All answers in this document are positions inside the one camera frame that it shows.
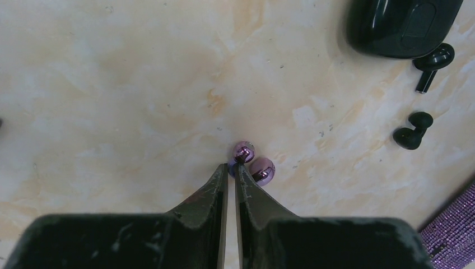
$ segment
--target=beige marble surface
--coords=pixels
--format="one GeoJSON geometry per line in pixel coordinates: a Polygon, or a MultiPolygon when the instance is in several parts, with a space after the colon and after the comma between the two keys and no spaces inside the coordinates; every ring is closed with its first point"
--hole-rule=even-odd
{"type": "Polygon", "coordinates": [[[0,2],[0,257],[43,214],[166,211],[243,138],[299,215],[421,225],[475,171],[475,1],[426,95],[410,61],[348,47],[347,3],[0,2]],[[435,124],[407,151],[390,135],[415,110],[435,124]]]}

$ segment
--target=purple mesh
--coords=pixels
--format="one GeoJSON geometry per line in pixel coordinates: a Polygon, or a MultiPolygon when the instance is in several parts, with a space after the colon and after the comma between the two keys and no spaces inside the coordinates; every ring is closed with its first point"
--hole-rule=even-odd
{"type": "Polygon", "coordinates": [[[475,183],[421,231],[435,269],[462,269],[475,261],[475,183]]]}

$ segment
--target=black plastic case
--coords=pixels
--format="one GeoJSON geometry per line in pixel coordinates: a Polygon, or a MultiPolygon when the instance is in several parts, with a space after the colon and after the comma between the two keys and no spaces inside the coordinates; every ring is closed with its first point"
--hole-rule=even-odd
{"type": "Polygon", "coordinates": [[[429,54],[447,36],[463,0],[353,0],[348,42],[399,59],[429,54]]]}

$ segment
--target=black earbud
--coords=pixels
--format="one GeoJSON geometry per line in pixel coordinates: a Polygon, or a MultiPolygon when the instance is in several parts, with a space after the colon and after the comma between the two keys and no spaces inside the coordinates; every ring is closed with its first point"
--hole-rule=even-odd
{"type": "Polygon", "coordinates": [[[415,150],[421,144],[427,129],[434,123],[434,119],[428,113],[416,112],[409,116],[409,122],[414,125],[416,129],[398,129],[394,132],[393,138],[401,147],[407,150],[415,150]]]}
{"type": "Polygon", "coordinates": [[[425,94],[429,90],[437,70],[448,66],[454,60],[454,57],[454,48],[447,43],[442,43],[430,54],[414,59],[412,61],[414,66],[424,71],[419,84],[417,84],[416,91],[425,94]]]}

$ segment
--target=pink shiny sphere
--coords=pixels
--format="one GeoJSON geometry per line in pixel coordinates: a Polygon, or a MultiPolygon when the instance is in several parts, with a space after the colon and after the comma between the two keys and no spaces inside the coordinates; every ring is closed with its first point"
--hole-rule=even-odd
{"type": "Polygon", "coordinates": [[[249,141],[241,141],[232,149],[232,158],[240,164],[246,164],[254,158],[254,146],[249,141]]]}
{"type": "Polygon", "coordinates": [[[249,173],[257,185],[263,187],[274,178],[276,166],[268,158],[260,157],[249,166],[249,173]]]}

